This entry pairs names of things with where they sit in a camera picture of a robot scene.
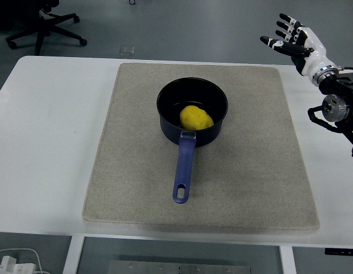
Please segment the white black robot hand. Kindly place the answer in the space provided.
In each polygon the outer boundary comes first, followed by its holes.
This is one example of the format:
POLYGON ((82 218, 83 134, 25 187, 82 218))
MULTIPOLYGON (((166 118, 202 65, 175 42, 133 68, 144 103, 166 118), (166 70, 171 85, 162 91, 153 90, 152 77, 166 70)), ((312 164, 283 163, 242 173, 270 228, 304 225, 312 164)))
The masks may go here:
POLYGON ((326 48, 309 28, 286 14, 279 14, 275 32, 278 39, 261 36, 260 41, 272 50, 291 57, 298 73, 313 78, 320 71, 336 69, 326 56, 326 48))

